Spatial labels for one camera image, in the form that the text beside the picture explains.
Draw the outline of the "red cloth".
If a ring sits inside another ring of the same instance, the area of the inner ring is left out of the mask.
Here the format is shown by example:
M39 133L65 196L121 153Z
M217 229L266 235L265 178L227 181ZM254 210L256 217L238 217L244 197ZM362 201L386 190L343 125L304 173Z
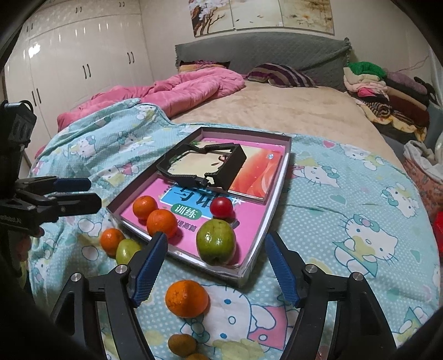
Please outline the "red cloth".
M439 212L432 223L432 229L436 238L439 252L443 252L443 212Z

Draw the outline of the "hello kitty blue blanket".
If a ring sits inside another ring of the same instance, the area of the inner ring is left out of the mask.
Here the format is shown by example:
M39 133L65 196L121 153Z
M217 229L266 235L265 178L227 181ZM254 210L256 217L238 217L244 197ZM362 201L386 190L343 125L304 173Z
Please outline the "hello kitty blue blanket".
M31 176L88 178L108 205L127 185L198 125L171 122L158 107L126 100L67 126L35 160ZM291 136L291 160L272 219L286 246L321 270L360 272L387 318L402 359L442 357L440 264L429 217L413 181L380 159L373 169L351 146ZM177 281L199 283L210 302L181 318L165 304ZM153 294L137 309L157 359L182 333L210 359L277 359L298 311L286 302L264 253L242 289L167 259Z

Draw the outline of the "grey headboard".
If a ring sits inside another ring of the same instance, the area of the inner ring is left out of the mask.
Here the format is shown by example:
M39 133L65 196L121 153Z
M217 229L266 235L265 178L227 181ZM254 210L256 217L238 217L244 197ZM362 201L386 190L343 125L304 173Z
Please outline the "grey headboard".
M176 64L182 61L228 62L229 68L246 74L263 63L287 65L306 74L318 86L345 91L343 68L351 43L291 32L246 32L175 46Z

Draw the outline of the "orange red booklet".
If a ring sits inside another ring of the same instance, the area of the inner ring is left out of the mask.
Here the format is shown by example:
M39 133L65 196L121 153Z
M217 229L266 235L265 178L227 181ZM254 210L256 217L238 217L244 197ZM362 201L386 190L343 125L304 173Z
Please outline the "orange red booklet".
M282 149L241 145L246 155L229 192L264 202L282 159Z

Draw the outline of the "small tangerine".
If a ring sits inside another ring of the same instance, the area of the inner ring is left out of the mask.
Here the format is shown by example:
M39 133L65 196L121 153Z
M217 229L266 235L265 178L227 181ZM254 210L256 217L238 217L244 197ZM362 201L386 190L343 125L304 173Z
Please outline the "small tangerine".
M178 230L175 215L166 209L153 211L146 221L147 232L153 236L155 233L164 233L168 239L173 238Z
M116 228L109 228L101 233L100 245L107 256L116 256L119 243L125 238L123 232Z
M132 210L139 220L146 220L152 212L158 209L158 204L153 197L142 196L135 199Z

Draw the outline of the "brown kiwi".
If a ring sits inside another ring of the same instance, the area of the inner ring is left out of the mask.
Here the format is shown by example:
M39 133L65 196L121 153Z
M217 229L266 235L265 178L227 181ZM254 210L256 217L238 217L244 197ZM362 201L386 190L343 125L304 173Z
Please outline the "brown kiwi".
M186 358L196 352L197 341L191 335L175 334L168 339L168 347L173 354Z
M210 360L207 356L201 353L193 353L186 357L186 360Z

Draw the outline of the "pink quilt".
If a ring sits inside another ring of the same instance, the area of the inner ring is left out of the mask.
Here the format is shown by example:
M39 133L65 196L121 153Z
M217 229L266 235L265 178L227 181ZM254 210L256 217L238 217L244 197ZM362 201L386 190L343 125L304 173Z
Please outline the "pink quilt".
M155 104L171 119L207 101L234 94L245 86L242 75L219 66L178 73L151 86L115 86L96 94L72 111L59 115L57 124L62 131L79 119L131 98L139 99L142 104Z

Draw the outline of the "red tomato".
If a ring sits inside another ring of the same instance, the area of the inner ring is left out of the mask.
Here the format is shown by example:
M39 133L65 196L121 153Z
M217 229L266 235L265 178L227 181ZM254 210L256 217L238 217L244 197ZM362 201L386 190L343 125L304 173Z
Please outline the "red tomato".
M210 212L213 217L228 218L233 213L233 203L227 197L216 197L210 203Z

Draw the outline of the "stack of folded clothes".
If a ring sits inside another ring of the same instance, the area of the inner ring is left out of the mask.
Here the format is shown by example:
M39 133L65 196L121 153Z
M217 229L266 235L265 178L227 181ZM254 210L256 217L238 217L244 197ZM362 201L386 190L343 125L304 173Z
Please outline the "stack of folded clothes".
M402 144L426 139L436 102L431 84L368 61L351 62L343 73L348 94L382 135Z

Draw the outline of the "striped purple pillow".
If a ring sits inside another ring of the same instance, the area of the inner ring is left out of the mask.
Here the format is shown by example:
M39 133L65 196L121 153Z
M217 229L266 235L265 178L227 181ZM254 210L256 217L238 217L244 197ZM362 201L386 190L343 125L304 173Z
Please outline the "striped purple pillow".
M268 83L279 88L315 88L315 82L304 73L287 65L264 63L253 68L247 75L248 81Z

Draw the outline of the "small green apple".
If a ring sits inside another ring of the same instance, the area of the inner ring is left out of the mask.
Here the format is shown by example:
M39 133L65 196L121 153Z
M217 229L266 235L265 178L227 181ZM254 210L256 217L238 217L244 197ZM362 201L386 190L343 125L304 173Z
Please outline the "small green apple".
M142 246L135 240L126 238L121 240L116 250L116 262L118 265L127 265L135 253L140 251Z

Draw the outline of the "large orange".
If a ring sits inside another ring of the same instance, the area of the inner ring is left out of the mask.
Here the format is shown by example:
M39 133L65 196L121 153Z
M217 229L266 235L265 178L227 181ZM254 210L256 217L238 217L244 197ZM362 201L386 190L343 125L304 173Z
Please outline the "large orange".
M195 318L208 307L210 297L196 281L181 280L171 284L164 297L170 312L181 318Z

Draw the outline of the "wall painting triptych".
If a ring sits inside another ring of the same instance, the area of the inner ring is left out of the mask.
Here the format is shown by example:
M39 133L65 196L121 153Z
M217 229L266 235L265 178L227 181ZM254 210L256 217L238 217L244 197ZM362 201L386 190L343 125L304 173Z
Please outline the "wall painting triptych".
M194 0L189 1L194 37L244 29L302 29L332 35L329 1Z

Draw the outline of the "large green apple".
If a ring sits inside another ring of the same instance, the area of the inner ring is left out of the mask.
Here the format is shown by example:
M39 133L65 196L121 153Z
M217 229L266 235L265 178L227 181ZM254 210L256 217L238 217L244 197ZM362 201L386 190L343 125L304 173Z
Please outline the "large green apple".
M236 253L236 245L235 232L225 220L207 220L197 231L198 255L210 266L227 265Z

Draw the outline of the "beige bed sheet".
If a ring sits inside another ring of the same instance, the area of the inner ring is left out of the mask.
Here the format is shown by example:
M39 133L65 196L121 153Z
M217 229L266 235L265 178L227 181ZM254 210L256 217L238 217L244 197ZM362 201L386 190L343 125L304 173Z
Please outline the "beige bed sheet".
M354 99L329 87L283 89L247 82L244 89L208 101L172 121L239 125L322 137L370 151L403 168Z

